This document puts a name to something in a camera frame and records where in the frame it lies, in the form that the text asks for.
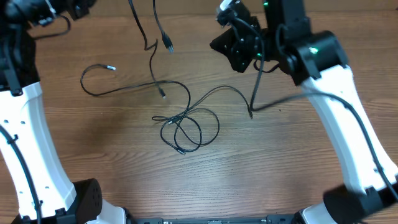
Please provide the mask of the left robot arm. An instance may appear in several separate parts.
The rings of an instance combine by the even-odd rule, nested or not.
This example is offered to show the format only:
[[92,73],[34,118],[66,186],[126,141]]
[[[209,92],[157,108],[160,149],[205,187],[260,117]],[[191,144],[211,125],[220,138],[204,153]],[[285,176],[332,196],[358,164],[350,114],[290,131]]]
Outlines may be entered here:
[[93,1],[1,2],[1,153],[12,177],[19,213],[16,223],[132,223],[111,205],[96,179],[72,182],[58,158],[47,125],[36,38],[31,26],[46,26],[67,12],[77,20]]

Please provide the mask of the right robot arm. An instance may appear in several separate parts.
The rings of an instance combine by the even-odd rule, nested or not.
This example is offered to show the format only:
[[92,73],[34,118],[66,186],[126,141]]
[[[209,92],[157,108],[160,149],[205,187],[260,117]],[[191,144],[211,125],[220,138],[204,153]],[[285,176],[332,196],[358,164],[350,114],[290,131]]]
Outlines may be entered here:
[[241,1],[223,1],[216,20],[227,31],[210,46],[244,72],[275,61],[311,102],[334,147],[342,185],[320,203],[285,215],[284,223],[359,223],[397,202],[397,166],[387,155],[361,104],[349,61],[336,36],[314,33],[302,1],[266,0],[262,28]]

